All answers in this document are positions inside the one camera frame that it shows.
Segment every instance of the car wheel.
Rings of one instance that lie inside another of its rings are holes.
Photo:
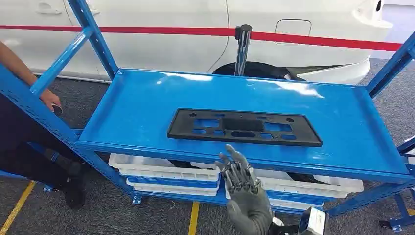
[[[234,75],[235,63],[228,64],[218,68],[214,74]],[[285,76],[289,74],[286,68],[277,68],[271,65],[247,62],[245,65],[244,76],[246,77],[263,77],[272,79],[286,79]]]

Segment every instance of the shelf tray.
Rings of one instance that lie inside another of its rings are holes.
[[[178,108],[306,115],[321,147],[233,143],[257,168],[413,179],[359,86],[120,69],[77,141],[89,150],[213,163],[226,142],[167,137]]]

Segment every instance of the shelf caster wheel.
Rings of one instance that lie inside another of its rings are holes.
[[[392,230],[391,223],[389,221],[379,220],[379,225],[380,225],[380,227],[382,227],[384,229],[390,229],[390,230]]]

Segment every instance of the car door handle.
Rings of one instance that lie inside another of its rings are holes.
[[[53,8],[49,3],[44,2],[44,1],[38,4],[38,9],[36,10],[36,12],[38,14],[45,14],[45,15],[59,15],[62,13],[61,10]]]

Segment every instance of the human hand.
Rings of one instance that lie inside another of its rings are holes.
[[[45,103],[45,105],[54,112],[53,105],[55,104],[59,107],[62,107],[61,100],[57,95],[55,95],[53,92],[51,92],[49,89],[46,89],[42,95],[40,96],[40,99]]]
[[[228,215],[235,228],[244,235],[266,235],[273,218],[267,193],[244,155],[230,144],[226,145],[226,150],[233,161],[220,153],[225,164],[219,161],[215,164],[222,172],[231,197],[227,204]]]

